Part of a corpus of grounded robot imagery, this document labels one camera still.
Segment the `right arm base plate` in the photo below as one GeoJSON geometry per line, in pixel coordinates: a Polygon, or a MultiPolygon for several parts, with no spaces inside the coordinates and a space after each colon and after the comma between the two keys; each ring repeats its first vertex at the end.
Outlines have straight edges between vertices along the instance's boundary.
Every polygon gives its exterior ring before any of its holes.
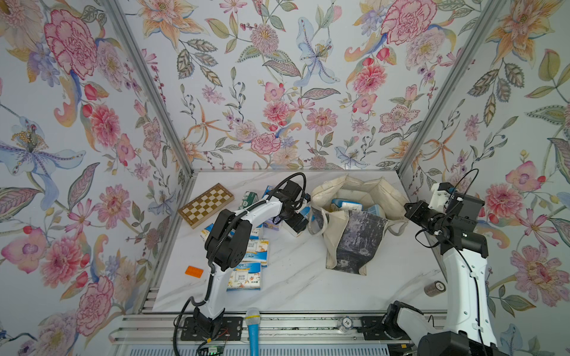
{"type": "Polygon", "coordinates": [[[383,316],[363,316],[360,318],[361,326],[357,327],[357,332],[364,336],[366,341],[389,341],[386,334],[383,316]]]}

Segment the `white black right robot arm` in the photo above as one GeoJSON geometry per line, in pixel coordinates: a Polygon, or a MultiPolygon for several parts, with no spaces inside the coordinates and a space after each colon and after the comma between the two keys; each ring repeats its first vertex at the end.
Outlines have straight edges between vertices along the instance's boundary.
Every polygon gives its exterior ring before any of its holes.
{"type": "Polygon", "coordinates": [[[475,232],[484,202],[439,185],[430,200],[405,204],[406,218],[434,236],[447,275],[445,326],[436,329],[419,309],[395,301],[381,324],[384,334],[408,338],[418,355],[501,355],[489,316],[486,238],[475,232]]]}

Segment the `blue tissue pack front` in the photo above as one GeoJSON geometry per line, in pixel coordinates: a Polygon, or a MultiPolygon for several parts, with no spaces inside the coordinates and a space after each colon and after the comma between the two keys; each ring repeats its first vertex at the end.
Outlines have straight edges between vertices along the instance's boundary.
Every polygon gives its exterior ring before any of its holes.
{"type": "Polygon", "coordinates": [[[361,212],[363,210],[363,205],[361,203],[353,202],[351,200],[335,198],[332,199],[331,201],[330,209],[332,212],[337,212],[337,211],[361,212]]]}

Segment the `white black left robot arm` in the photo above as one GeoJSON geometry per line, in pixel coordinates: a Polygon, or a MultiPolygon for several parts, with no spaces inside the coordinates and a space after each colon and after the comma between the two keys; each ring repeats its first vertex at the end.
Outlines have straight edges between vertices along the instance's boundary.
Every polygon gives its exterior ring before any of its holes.
{"type": "Polygon", "coordinates": [[[276,217],[286,223],[301,219],[301,206],[310,202],[306,189],[306,176],[295,173],[251,206],[235,212],[224,209],[219,213],[205,242],[210,273],[203,300],[192,303],[195,314],[210,320],[224,314],[229,279],[245,257],[252,229],[276,217]]]}

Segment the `white blue tissue cube pack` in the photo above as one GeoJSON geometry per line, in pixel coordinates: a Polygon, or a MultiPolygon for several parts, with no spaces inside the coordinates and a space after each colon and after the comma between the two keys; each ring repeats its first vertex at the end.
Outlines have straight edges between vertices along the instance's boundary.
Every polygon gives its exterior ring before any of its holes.
{"type": "Polygon", "coordinates": [[[379,204],[375,204],[375,205],[369,207],[366,210],[366,212],[369,214],[372,214],[374,216],[377,216],[377,217],[386,218],[386,214],[384,212],[384,209],[379,204]]]}

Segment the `green tissue pack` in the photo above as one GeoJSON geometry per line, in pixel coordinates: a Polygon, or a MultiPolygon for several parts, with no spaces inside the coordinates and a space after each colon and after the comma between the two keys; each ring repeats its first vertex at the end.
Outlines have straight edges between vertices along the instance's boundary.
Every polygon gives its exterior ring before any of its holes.
{"type": "Polygon", "coordinates": [[[259,200],[259,197],[254,191],[246,191],[244,193],[240,207],[242,209],[248,208],[249,206],[258,202],[258,200],[259,200]]]}

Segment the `beige canvas tote bag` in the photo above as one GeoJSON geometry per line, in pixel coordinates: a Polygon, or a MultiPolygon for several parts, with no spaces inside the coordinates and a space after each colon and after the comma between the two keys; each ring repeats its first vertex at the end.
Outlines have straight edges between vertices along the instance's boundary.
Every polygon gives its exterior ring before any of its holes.
{"type": "Polygon", "coordinates": [[[405,218],[407,197],[384,177],[362,181],[344,175],[313,189],[307,226],[312,235],[321,235],[327,249],[326,268],[349,274],[367,274],[386,232],[400,236],[408,225],[405,218]],[[332,212],[332,199],[341,198],[361,203],[363,210],[332,212]],[[366,210],[379,204],[386,218],[366,210]]]}

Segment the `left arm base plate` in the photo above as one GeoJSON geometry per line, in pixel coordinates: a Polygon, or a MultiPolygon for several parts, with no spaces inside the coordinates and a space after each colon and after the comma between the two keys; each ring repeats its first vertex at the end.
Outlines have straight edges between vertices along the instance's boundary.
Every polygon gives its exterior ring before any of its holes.
{"type": "Polygon", "coordinates": [[[240,341],[243,332],[242,317],[222,317],[214,321],[187,317],[181,327],[181,341],[240,341]]]}

